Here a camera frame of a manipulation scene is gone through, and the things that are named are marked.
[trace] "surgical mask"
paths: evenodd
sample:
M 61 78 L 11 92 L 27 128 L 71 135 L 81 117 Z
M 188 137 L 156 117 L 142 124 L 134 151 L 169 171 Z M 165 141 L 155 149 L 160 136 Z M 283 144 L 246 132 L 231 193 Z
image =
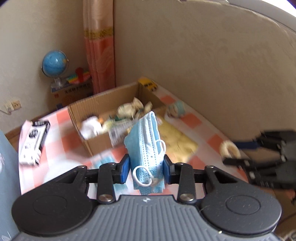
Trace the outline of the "surgical mask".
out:
M 124 139 L 130 156 L 133 186 L 141 195 L 162 193 L 165 143 L 160 139 L 154 112 L 141 118 Z

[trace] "globe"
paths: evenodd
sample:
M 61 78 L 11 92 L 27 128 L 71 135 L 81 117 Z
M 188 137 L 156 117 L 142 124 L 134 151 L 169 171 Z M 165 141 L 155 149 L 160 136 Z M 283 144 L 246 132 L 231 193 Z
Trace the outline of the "globe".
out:
M 47 77 L 54 78 L 51 87 L 59 88 L 66 83 L 65 80 L 61 79 L 61 75 L 67 70 L 68 65 L 67 56 L 60 50 L 50 51 L 44 56 L 42 71 Z

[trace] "product box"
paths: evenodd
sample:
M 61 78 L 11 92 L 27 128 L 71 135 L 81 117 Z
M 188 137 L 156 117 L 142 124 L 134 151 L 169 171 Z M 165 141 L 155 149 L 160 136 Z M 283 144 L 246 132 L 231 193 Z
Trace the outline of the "product box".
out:
M 134 97 L 138 98 L 143 105 L 151 101 L 152 110 L 160 116 L 165 115 L 166 105 L 152 92 L 137 82 L 102 92 L 68 106 L 72 123 L 81 137 L 83 146 L 91 156 L 113 147 L 110 139 L 110 137 L 112 138 L 112 133 L 109 131 L 94 138 L 84 140 L 79 132 L 81 122 L 94 115 L 106 120 L 109 115 L 116 113 L 119 106 L 132 102 Z
M 62 88 L 51 88 L 53 101 L 57 109 L 61 109 L 69 104 L 93 95 L 92 80 L 83 83 L 66 83 Z

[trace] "wall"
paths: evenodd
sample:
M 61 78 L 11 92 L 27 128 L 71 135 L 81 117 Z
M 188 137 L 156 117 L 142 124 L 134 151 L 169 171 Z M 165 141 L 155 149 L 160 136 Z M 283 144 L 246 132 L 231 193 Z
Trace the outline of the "wall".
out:
M 296 34 L 288 28 L 212 1 L 115 0 L 114 15 L 117 85 L 147 76 L 231 139 L 296 129 Z
M 79 66 L 87 69 L 82 2 L 8 0 L 0 8 L 0 105 L 12 97 L 22 103 L 11 115 L 0 112 L 4 133 L 54 108 L 51 79 L 41 71 L 48 51 L 60 49 L 67 54 L 70 65 L 66 74 Z

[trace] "open cardboard box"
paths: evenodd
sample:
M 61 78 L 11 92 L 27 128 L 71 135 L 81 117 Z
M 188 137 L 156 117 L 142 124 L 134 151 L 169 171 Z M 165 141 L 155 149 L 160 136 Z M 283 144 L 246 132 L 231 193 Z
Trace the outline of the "open cardboard box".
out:
M 166 105 L 163 104 L 152 92 L 148 91 L 144 86 L 137 82 L 105 91 L 68 106 L 68 112 L 72 123 L 81 137 L 83 146 L 91 156 L 112 148 L 113 146 L 108 132 L 84 140 L 79 131 L 81 128 L 81 122 L 92 115 L 103 118 L 105 121 L 108 119 L 109 115 L 116 113 L 119 106 L 132 102 L 134 97 L 138 98 L 143 105 L 146 105 L 151 101 L 153 106 L 152 110 L 158 115 L 165 115 Z

